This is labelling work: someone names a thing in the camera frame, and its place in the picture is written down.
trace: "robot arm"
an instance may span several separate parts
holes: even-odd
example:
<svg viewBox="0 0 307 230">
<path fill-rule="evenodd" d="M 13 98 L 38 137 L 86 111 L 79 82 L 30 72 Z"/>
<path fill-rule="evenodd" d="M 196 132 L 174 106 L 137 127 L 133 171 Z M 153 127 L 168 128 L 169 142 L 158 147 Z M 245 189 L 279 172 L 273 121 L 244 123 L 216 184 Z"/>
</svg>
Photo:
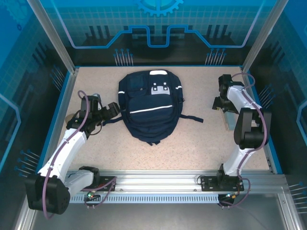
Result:
<svg viewBox="0 0 307 230">
<path fill-rule="evenodd" d="M 28 205 L 30 209 L 43 210 L 42 190 L 47 172 L 51 166 L 56 153 L 62 144 L 66 144 L 59 151 L 47 182 L 46 207 L 50 213 L 62 214 L 68 207 L 70 197 L 85 187 L 98 187 L 100 182 L 99 170 L 93 167 L 81 167 L 77 173 L 67 175 L 70 164 L 82 145 L 85 144 L 96 126 L 103 121 L 109 120 L 119 114 L 119 107 L 116 103 L 109 104 L 109 109 L 101 105 L 100 96 L 94 94 L 88 96 L 89 113 L 83 127 L 69 140 L 70 137 L 81 125 L 85 118 L 86 100 L 83 97 L 81 110 L 67 123 L 67 130 L 60 145 L 39 170 L 38 174 L 31 174 L 25 181 Z"/>
<path fill-rule="evenodd" d="M 271 113 L 255 103 L 246 92 L 244 84 L 239 81 L 232 81 L 231 75 L 224 74 L 219 77 L 219 92 L 220 97 L 215 98 L 213 109 L 221 108 L 224 112 L 229 111 L 239 114 L 234 130 L 236 146 L 228 161 L 223 164 L 225 175 L 238 176 L 237 169 L 244 156 L 247 152 L 250 152 L 242 163 L 239 174 L 241 174 L 244 164 L 254 153 L 252 150 L 259 147 L 264 138 L 263 124 L 254 106 L 258 107 L 263 114 L 267 133 L 270 133 Z M 268 141 L 269 135 L 267 135 L 265 144 L 267 144 Z"/>
</svg>

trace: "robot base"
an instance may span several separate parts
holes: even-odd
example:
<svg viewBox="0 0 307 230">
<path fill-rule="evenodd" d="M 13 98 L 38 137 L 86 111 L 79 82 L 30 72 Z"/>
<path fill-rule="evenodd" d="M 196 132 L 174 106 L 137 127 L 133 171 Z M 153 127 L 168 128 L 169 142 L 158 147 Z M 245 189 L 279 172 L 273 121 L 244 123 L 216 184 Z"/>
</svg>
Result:
<svg viewBox="0 0 307 230">
<path fill-rule="evenodd" d="M 93 190 L 95 190 L 95 187 L 101 187 L 101 186 L 104 186 L 106 183 L 108 183 L 109 181 L 111 181 L 112 179 L 114 179 L 114 176 L 100 176 L 100 179 L 99 179 L 99 183 L 98 183 L 98 186 L 88 186 L 86 188 L 92 188 Z M 107 192 L 109 191 L 110 187 L 111 187 L 112 184 L 109 184 L 108 186 L 102 188 L 102 189 L 99 189 L 97 190 L 97 192 Z M 116 184 L 113 185 L 113 188 L 111 189 L 111 192 L 114 192 L 115 191 L 115 187 L 116 187 Z"/>
<path fill-rule="evenodd" d="M 223 165 L 221 165 L 216 176 L 201 176 L 201 191 L 238 192 L 244 191 L 244 185 L 237 176 L 225 175 Z"/>
</svg>

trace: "mounting plate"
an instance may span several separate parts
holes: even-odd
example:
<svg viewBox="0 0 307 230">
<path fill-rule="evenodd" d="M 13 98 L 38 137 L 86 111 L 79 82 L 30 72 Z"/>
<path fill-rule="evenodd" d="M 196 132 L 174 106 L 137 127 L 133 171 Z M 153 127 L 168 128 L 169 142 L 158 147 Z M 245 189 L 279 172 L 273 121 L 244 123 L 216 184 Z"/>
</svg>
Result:
<svg viewBox="0 0 307 230">
<path fill-rule="evenodd" d="M 99 181 L 99 185 L 98 187 L 101 187 L 103 185 L 105 185 L 106 183 L 108 183 L 110 180 L 112 180 L 114 178 L 114 176 L 101 176 L 100 177 L 100 181 Z M 109 189 L 111 187 L 111 184 L 109 184 L 108 186 L 102 188 L 102 189 L 99 189 L 97 191 L 99 192 L 108 192 Z M 114 192 L 115 191 L 115 187 L 116 187 L 116 184 L 113 186 L 113 188 L 111 189 L 111 192 Z"/>
<path fill-rule="evenodd" d="M 242 180 L 234 176 L 225 176 L 218 183 L 217 176 L 201 176 L 201 191 L 203 192 L 237 192 L 244 191 Z"/>
</svg>

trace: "cable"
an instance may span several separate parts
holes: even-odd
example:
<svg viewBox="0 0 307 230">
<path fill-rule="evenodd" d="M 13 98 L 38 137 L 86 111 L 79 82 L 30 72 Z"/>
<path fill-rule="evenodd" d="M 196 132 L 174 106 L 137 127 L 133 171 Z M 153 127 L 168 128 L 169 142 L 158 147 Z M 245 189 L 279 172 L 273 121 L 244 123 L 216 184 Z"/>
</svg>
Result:
<svg viewBox="0 0 307 230">
<path fill-rule="evenodd" d="M 97 135 L 98 133 L 100 133 L 101 130 L 102 130 L 102 124 L 100 123 L 100 130 L 99 130 L 98 132 L 94 133 L 94 134 L 90 134 L 90 136 L 95 136 L 95 135 Z"/>
<path fill-rule="evenodd" d="M 204 175 L 200 175 L 200 176 L 197 177 L 197 179 L 196 179 L 196 183 L 197 183 L 198 185 L 201 185 L 201 183 L 198 183 L 198 179 L 200 179 L 201 176 L 204 176 Z"/>
<path fill-rule="evenodd" d="M 229 207 L 231 207 L 231 206 L 233 206 L 231 203 L 229 203 L 229 202 L 226 202 L 226 201 L 222 201 L 222 203 L 224 203 L 224 204 L 227 204 L 227 205 L 230 205 Z M 236 206 L 236 208 L 238 208 L 238 209 L 240 209 L 240 210 L 242 210 L 242 211 L 244 211 L 244 212 L 247 212 L 247 213 L 249 213 L 265 230 L 269 230 L 269 228 L 267 228 L 264 224 L 262 224 L 262 222 L 254 215 L 254 214 L 252 214 L 250 211 L 248 211 L 247 209 L 245 209 L 245 208 L 242 208 L 242 207 L 240 207 L 240 206 Z"/>
<path fill-rule="evenodd" d="M 109 188 L 108 193 L 106 194 L 106 196 L 103 198 L 103 200 L 102 200 L 99 204 L 89 206 L 89 205 L 86 203 L 86 201 L 84 201 L 84 204 L 87 206 L 87 208 L 89 208 L 89 207 L 94 208 L 94 207 L 98 207 L 98 206 L 102 205 L 102 204 L 105 202 L 105 200 L 107 199 L 107 197 L 109 196 L 109 194 L 110 194 L 110 192 L 111 192 L 113 186 L 115 185 L 116 179 L 117 179 L 117 177 L 115 176 L 112 180 L 110 180 L 110 181 L 109 181 L 108 183 L 106 183 L 105 185 L 103 185 L 103 186 L 101 186 L 101 187 L 98 187 L 98 188 L 95 188 L 95 190 L 97 191 L 97 190 L 100 190 L 100 189 L 102 189 L 102 188 L 107 187 L 109 184 L 112 183 L 112 185 L 111 185 L 110 188 Z M 93 189 L 92 189 L 92 188 L 86 188 L 86 189 L 83 189 L 82 191 L 93 191 Z"/>
<path fill-rule="evenodd" d="M 66 145 L 66 143 L 69 142 L 70 139 L 72 139 L 79 131 L 80 129 L 83 127 L 83 125 L 85 124 L 86 122 L 86 119 L 87 119 L 87 116 L 88 116 L 88 113 L 89 113 L 89 107 L 90 107 L 90 104 L 89 104 L 89 101 L 88 101 L 88 97 L 86 95 L 86 93 L 82 90 L 79 90 L 78 91 L 78 96 L 80 98 L 82 98 L 80 96 L 80 93 L 82 93 L 85 97 L 85 100 L 86 100 L 86 112 L 85 112 L 85 117 L 84 117 L 84 120 L 82 121 L 82 123 L 80 124 L 80 126 L 66 139 L 66 141 L 64 141 L 62 143 L 62 145 L 58 148 L 57 152 L 55 153 L 52 161 L 51 161 L 51 164 L 48 168 L 48 171 L 47 171 L 47 174 L 46 174 L 46 177 L 45 177 L 45 180 L 44 180 L 44 185 L 43 185 L 43 194 L 42 194 L 42 202 L 43 202 L 43 212 L 44 212 L 44 216 L 46 219 L 51 219 L 53 217 L 54 214 L 52 214 L 51 216 L 48 216 L 48 213 L 47 213 L 47 206 L 46 206 L 46 190 L 47 190 L 47 183 L 48 183 L 48 180 L 49 180 L 49 176 L 51 174 L 51 171 L 52 171 L 52 167 L 54 166 L 54 163 L 59 155 L 59 153 L 61 152 L 61 150 L 64 148 L 64 146 Z"/>
<path fill-rule="evenodd" d="M 248 88 L 251 88 L 251 87 L 254 86 L 255 83 L 256 83 L 254 76 L 251 75 L 251 74 L 249 74 L 249 73 L 237 73 L 237 74 L 233 75 L 231 78 L 233 78 L 233 77 L 235 77 L 235 76 L 237 76 L 237 75 L 248 75 L 248 76 L 250 76 L 250 77 L 253 79 L 253 83 L 252 83 L 251 85 L 249 85 L 249 86 L 245 86 L 245 87 L 243 88 L 243 90 L 248 89 Z M 243 159 L 241 160 L 241 162 L 240 162 L 240 164 L 239 164 L 239 166 L 238 166 L 238 168 L 237 168 L 237 171 L 236 171 L 236 173 L 237 173 L 237 175 L 238 175 L 238 178 L 239 178 L 240 180 L 246 180 L 246 181 L 248 182 L 248 191 L 246 192 L 246 194 L 245 194 L 245 196 L 243 197 L 242 200 L 240 200 L 240 201 L 239 201 L 238 203 L 236 203 L 235 205 L 230 205 L 229 207 L 237 207 L 237 206 L 240 205 L 240 204 L 247 198 L 247 196 L 249 195 L 250 186 L 251 186 L 251 185 L 250 185 L 250 180 L 249 180 L 248 178 L 243 178 L 243 177 L 241 177 L 241 175 L 240 175 L 240 169 L 241 169 L 241 167 L 242 167 L 244 161 L 245 161 L 246 158 L 248 157 L 248 155 L 249 155 L 251 152 L 255 152 L 255 151 L 258 151 L 258 150 L 260 150 L 261 148 L 263 148 L 263 146 L 265 145 L 265 142 L 266 142 L 266 140 L 267 140 L 267 126 L 266 126 L 266 124 L 265 124 L 265 120 L 264 120 L 263 114 L 262 114 L 262 112 L 260 111 L 260 109 L 255 105 L 255 103 L 254 103 L 252 100 L 249 99 L 249 97 L 244 93 L 243 90 L 242 90 L 242 95 L 245 97 L 245 99 L 246 99 L 246 100 L 257 110 L 257 112 L 259 113 L 259 116 L 260 116 L 261 121 L 262 121 L 262 126 L 263 126 L 264 135 L 263 135 L 263 141 L 262 141 L 261 145 L 260 145 L 258 148 L 256 148 L 256 149 L 251 149 L 251 150 L 247 151 L 247 153 L 245 154 L 245 156 L 244 156 Z"/>
</svg>

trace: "gray floor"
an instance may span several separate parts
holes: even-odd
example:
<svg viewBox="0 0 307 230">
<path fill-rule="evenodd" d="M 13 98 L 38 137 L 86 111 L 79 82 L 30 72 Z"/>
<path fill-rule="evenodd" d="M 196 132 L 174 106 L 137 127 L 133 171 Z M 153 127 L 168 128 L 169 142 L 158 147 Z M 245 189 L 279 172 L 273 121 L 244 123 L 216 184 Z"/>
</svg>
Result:
<svg viewBox="0 0 307 230">
<path fill-rule="evenodd" d="M 250 195 L 240 207 L 268 230 L 286 229 L 274 196 Z M 109 204 L 87 210 L 75 204 L 51 220 L 38 212 L 32 230 L 264 230 L 246 210 L 216 204 Z"/>
</svg>

